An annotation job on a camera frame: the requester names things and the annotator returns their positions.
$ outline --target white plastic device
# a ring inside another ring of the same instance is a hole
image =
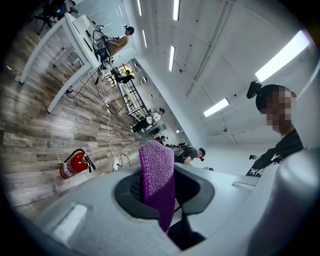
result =
[[[112,167],[115,171],[118,170],[118,164],[119,164],[119,160],[117,158],[115,158],[113,160],[113,167]]]

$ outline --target purple knit fabric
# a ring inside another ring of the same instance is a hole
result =
[[[155,140],[139,152],[143,203],[159,211],[159,225],[167,232],[175,211],[174,152]]]

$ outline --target fire extinguisher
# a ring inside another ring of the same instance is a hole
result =
[[[60,168],[60,175],[64,179],[69,179],[70,177],[81,173],[82,171],[86,170],[89,168],[89,173],[91,173],[91,167],[95,170],[96,167],[92,163],[91,159],[89,156],[87,156],[86,152],[79,148],[75,150],[63,163]]]

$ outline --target office chair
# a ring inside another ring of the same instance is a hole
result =
[[[39,36],[42,29],[44,26],[47,24],[48,27],[51,29],[52,28],[52,23],[56,23],[55,21],[51,20],[51,17],[57,18],[58,20],[62,19],[65,16],[65,13],[67,12],[67,6],[65,4],[64,0],[47,0],[42,8],[42,13],[38,16],[33,16],[31,21],[33,19],[36,20],[41,20],[43,21],[43,25],[38,31],[37,35]],[[68,12],[69,14],[71,13],[79,13],[79,11],[74,8],[70,7],[70,11]]]

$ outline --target white desk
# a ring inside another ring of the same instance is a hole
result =
[[[73,76],[70,77],[70,79],[62,86],[62,88],[59,90],[57,95],[52,100],[49,108],[47,111],[51,113],[51,111],[56,106],[57,102],[60,100],[62,95],[68,90],[70,86],[72,86],[74,83],[76,83],[83,75],[87,74],[89,71],[96,69],[99,67],[100,63],[98,59],[96,58],[93,51],[89,49],[84,39],[90,44],[91,40],[87,33],[84,31],[80,33],[79,31],[83,31],[83,29],[77,29],[74,25],[74,21],[76,18],[74,18],[69,13],[65,14],[65,17],[58,21],[57,24],[55,24],[41,39],[39,44],[36,46],[36,48],[33,50],[30,58],[28,59],[21,78],[20,83],[23,84],[27,76],[31,70],[32,65],[35,63],[36,58],[39,54],[39,52],[42,50],[42,48],[46,45],[48,40],[60,29],[61,27],[64,29],[65,34],[67,38],[69,39],[72,47],[75,49],[76,53],[80,57],[80,59],[83,62],[83,66],[73,74]]]

